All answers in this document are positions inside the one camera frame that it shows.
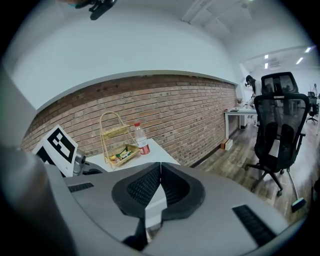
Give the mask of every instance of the wire basket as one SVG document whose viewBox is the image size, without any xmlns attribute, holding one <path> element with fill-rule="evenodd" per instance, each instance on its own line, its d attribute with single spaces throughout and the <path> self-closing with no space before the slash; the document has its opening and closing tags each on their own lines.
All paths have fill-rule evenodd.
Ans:
<svg viewBox="0 0 320 256">
<path fill-rule="evenodd" d="M 118 118 L 119 124 L 121 126 L 103 131 L 102 118 L 107 114 L 115 115 Z M 104 157 L 105 163 L 110 164 L 112 169 L 114 167 L 118 167 L 118 166 L 124 164 L 125 162 L 127 162 L 128 160 L 133 158 L 139 152 L 139 148 L 137 147 L 137 142 L 132 137 L 130 130 L 129 130 L 129 127 L 130 127 L 129 125 L 124 124 L 124 122 L 121 120 L 120 116 L 115 112 L 108 111 L 108 112 L 103 113 L 100 117 L 100 137 L 101 137 L 101 146 L 102 146 L 103 157 Z M 106 141 L 109 139 L 112 139 L 115 136 L 119 136 L 119 135 L 125 136 L 126 143 L 108 151 L 107 146 L 106 146 Z M 134 145 L 129 143 L 127 135 L 130 136 Z M 110 160 L 110 156 L 120 154 L 126 148 L 128 149 L 128 151 L 132 152 L 130 155 L 121 159 L 118 162 Z"/>
</svg>

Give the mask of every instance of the black mesh office chair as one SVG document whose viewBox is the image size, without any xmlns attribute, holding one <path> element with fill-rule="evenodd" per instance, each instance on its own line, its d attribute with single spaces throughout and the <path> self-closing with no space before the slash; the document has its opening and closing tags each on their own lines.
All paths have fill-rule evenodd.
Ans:
<svg viewBox="0 0 320 256">
<path fill-rule="evenodd" d="M 310 102 L 310 108 L 309 108 L 309 116 L 305 122 L 308 122 L 308 120 L 315 122 L 318 122 L 317 119 L 314 118 L 315 115 L 319 113 L 319 105 L 317 104 L 317 97 L 313 91 L 308 91 L 308 98 Z"/>
<path fill-rule="evenodd" d="M 281 196 L 283 187 L 275 173 L 283 174 L 284 169 L 289 169 L 296 160 L 305 136 L 302 129 L 308 114 L 309 99 L 297 93 L 298 86 L 290 72 L 266 75 L 261 80 L 262 95 L 254 99 L 260 122 L 254 152 L 259 162 L 247 164 L 245 170 L 252 167 L 264 171 L 252 185 L 251 191 L 270 174 L 279 187 L 277 196 Z"/>
</svg>

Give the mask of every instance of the water bottle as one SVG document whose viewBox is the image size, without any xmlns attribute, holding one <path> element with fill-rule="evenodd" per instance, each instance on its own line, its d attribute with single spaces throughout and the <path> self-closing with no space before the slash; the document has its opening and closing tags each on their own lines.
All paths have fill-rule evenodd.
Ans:
<svg viewBox="0 0 320 256">
<path fill-rule="evenodd" d="M 147 136 L 144 130 L 141 128 L 139 122 L 136 122 L 134 124 L 134 127 L 135 127 L 134 136 L 135 136 L 136 143 L 138 144 L 140 154 L 146 155 L 150 152 Z"/>
</svg>

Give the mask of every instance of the black vent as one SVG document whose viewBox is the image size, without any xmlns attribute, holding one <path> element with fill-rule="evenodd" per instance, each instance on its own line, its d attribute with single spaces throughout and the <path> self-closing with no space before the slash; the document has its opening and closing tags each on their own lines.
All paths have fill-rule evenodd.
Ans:
<svg viewBox="0 0 320 256">
<path fill-rule="evenodd" d="M 160 185 L 160 170 L 155 168 L 144 176 L 130 183 L 127 187 L 129 195 L 140 204 L 147 206 Z"/>
<path fill-rule="evenodd" d="M 162 168 L 161 185 L 168 206 L 180 202 L 190 191 L 190 185 L 185 179 L 166 168 Z"/>
<path fill-rule="evenodd" d="M 92 188 L 92 187 L 94 187 L 94 185 L 92 185 L 92 183 L 90 183 L 90 182 L 87 182 L 87 183 L 83 183 L 83 184 L 68 186 L 68 189 L 70 190 L 71 193 L 73 193 L 73 192 L 77 192 L 80 190 L 86 190 L 86 189 Z"/>
<path fill-rule="evenodd" d="M 234 207 L 232 210 L 259 246 L 265 245 L 276 237 L 247 205 Z"/>
</svg>

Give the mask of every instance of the red brick wall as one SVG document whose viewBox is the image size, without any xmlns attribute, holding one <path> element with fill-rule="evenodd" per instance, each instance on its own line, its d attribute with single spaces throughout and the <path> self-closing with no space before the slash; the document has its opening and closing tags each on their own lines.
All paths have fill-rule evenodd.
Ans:
<svg viewBox="0 0 320 256">
<path fill-rule="evenodd" d="M 80 89 L 54 102 L 33 120 L 21 147 L 32 151 L 41 138 L 59 124 L 87 156 L 102 152 L 99 119 L 117 112 L 131 125 L 139 121 L 180 164 L 189 166 L 214 149 L 225 137 L 223 111 L 236 104 L 235 86 L 208 78 L 183 75 L 128 77 Z M 238 118 L 229 118 L 229 131 Z M 118 121 L 103 119 L 103 127 Z M 121 144 L 124 136 L 110 141 Z"/>
</svg>

